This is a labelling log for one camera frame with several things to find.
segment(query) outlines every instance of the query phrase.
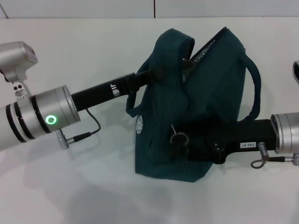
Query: green led ring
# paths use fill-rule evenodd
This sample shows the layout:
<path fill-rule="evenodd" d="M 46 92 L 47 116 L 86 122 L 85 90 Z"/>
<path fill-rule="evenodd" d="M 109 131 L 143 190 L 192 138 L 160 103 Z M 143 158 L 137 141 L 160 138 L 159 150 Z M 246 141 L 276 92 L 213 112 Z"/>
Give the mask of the green led ring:
<path fill-rule="evenodd" d="M 57 118 L 56 118 L 54 115 L 48 115 L 48 116 L 46 117 L 46 123 L 47 123 L 48 125 L 53 125 L 53 124 L 56 123 L 56 121 L 57 121 Z"/>

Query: bag logo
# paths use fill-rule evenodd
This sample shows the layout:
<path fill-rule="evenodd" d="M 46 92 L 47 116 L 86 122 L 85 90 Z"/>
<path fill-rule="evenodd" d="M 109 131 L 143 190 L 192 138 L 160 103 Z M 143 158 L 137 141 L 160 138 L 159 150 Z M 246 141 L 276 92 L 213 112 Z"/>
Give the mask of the bag logo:
<path fill-rule="evenodd" d="M 139 117 L 137 118 L 137 121 L 136 121 L 136 132 L 137 132 L 137 134 L 141 133 L 142 127 L 143 127 L 143 119 L 142 119 L 142 116 L 139 115 Z"/>

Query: fabric bag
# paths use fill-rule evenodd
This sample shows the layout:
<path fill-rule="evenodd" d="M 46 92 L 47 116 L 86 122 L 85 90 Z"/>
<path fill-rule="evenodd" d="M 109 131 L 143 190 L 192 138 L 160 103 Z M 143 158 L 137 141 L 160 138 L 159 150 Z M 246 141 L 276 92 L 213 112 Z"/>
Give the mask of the fabric bag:
<path fill-rule="evenodd" d="M 245 48 L 227 28 L 222 29 L 191 59 L 194 39 L 170 29 L 157 40 L 138 72 L 163 67 L 165 77 L 148 85 L 142 102 L 134 107 L 136 93 L 127 100 L 127 113 L 135 117 L 135 172 L 159 179 L 195 182 L 212 163 L 194 161 L 198 152 L 209 155 L 201 133 L 221 122 L 236 122 L 245 71 L 255 84 L 254 105 L 243 120 L 251 122 L 260 111 L 261 78 Z M 183 69 L 182 59 L 193 66 Z M 173 156 L 170 137 L 176 131 L 189 137 L 190 155 Z"/>

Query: cable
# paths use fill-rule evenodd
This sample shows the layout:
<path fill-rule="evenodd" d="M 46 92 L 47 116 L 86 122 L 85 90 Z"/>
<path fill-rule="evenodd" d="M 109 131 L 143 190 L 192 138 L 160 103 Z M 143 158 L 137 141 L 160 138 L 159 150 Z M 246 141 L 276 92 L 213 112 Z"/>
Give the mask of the cable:
<path fill-rule="evenodd" d="M 86 112 L 87 112 L 87 113 L 89 114 L 89 116 L 91 116 L 92 119 L 97 123 L 97 125 L 98 125 L 98 129 L 95 130 L 95 131 L 93 131 L 93 132 L 86 132 L 86 133 L 83 133 L 83 134 L 80 134 L 80 135 L 76 135 L 76 136 L 74 136 L 74 137 L 72 137 L 72 138 L 69 138 L 69 139 L 66 140 L 66 142 L 67 142 L 68 144 L 72 144 L 72 143 L 75 143 L 75 142 L 77 142 L 77 141 L 81 141 L 81 140 L 83 140 L 83 139 L 86 139 L 86 138 L 92 136 L 93 134 L 96 134 L 97 132 L 99 132 L 99 131 L 101 130 L 101 125 L 100 125 L 99 121 L 92 115 L 92 113 L 90 113 L 90 111 L 89 111 L 88 109 L 86 109 Z"/>
<path fill-rule="evenodd" d="M 96 134 L 97 132 L 99 132 L 101 130 L 101 125 L 99 123 L 99 121 L 92 115 L 92 113 L 90 113 L 90 111 L 88 109 L 86 109 L 86 112 L 89 114 L 89 116 L 92 117 L 92 119 L 94 119 L 94 121 L 97 123 L 98 125 L 98 129 L 95 130 L 94 132 L 91 132 L 90 134 L 93 135 L 93 134 Z"/>

